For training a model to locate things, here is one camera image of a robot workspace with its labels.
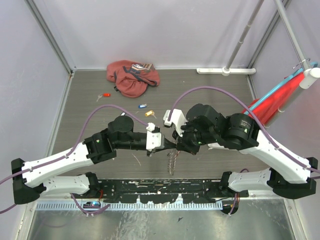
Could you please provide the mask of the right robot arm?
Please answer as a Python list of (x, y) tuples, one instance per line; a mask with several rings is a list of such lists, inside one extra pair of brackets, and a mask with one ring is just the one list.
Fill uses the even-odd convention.
[(232, 172), (222, 174), (219, 191), (225, 197), (242, 191), (272, 191), (287, 199), (299, 199), (314, 195), (317, 182), (311, 177), (310, 166), (317, 168), (314, 157), (300, 157), (293, 152), (291, 160), (280, 150), (282, 145), (273, 146), (263, 134), (255, 120), (243, 113), (224, 117), (213, 107), (198, 103), (186, 115), (175, 109), (173, 113), (177, 150), (196, 155), (201, 146), (238, 151), (252, 155), (268, 168), (260, 171)]

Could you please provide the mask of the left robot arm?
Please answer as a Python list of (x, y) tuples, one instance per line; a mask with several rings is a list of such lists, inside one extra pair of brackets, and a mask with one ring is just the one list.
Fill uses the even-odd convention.
[(100, 193), (100, 185), (94, 173), (79, 176), (64, 173), (111, 160), (117, 156), (117, 149), (146, 151), (150, 155), (176, 146), (153, 123), (147, 125), (146, 132), (134, 132), (134, 121), (127, 115), (118, 116), (106, 129), (76, 147), (34, 161), (12, 160), (14, 203), (23, 205), (45, 195), (62, 193), (95, 198)]

